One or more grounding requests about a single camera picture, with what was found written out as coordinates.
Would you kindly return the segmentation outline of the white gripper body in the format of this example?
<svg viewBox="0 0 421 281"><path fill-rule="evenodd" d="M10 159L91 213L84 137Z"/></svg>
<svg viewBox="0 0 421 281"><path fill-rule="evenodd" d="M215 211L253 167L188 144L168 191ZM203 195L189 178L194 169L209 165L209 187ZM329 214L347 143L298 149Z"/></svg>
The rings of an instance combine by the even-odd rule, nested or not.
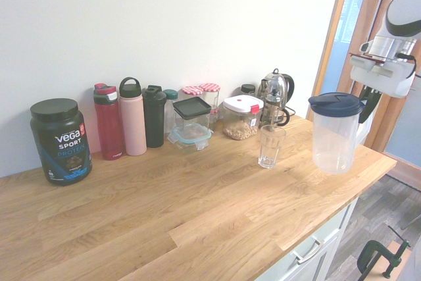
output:
<svg viewBox="0 0 421 281"><path fill-rule="evenodd" d="M360 55L352 55L350 63L353 66L352 80L390 97L407 96L414 80L414 64L405 61L379 63Z"/></svg>

